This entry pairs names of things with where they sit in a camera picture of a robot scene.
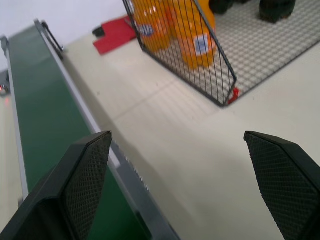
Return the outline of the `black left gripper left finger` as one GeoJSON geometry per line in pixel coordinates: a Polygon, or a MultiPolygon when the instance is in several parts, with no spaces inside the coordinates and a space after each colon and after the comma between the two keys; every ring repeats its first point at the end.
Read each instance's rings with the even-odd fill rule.
{"type": "Polygon", "coordinates": [[[28,194],[0,234],[2,240],[85,240],[100,203],[112,133],[73,143],[28,194]]]}

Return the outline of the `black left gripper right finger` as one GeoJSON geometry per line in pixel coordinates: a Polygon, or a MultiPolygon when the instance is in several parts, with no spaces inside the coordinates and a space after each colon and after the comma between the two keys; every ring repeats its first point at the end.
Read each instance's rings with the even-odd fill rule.
{"type": "Polygon", "coordinates": [[[296,143],[246,131],[261,196],[285,240],[320,238],[320,167],[296,143]]]}

